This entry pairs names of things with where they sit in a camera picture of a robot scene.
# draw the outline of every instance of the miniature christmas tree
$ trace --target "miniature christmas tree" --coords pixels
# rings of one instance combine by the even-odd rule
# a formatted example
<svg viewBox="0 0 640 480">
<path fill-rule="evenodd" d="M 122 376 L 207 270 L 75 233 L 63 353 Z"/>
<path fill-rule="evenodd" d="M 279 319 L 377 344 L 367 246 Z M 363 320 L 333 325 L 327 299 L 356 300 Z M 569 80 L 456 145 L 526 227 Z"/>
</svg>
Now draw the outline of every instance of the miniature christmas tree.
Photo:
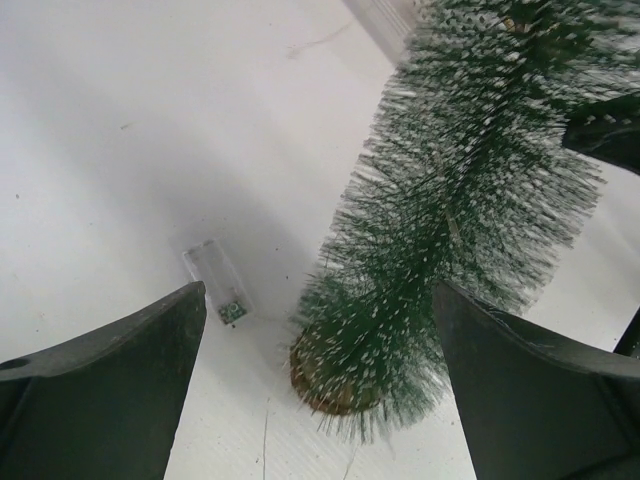
<svg viewBox="0 0 640 480">
<path fill-rule="evenodd" d="M 388 82 L 366 152 L 293 321 L 292 383 L 371 441 L 447 388 L 431 288 L 521 312 L 598 198 L 561 146 L 577 106 L 633 90 L 640 4 L 440 0 Z"/>
</svg>

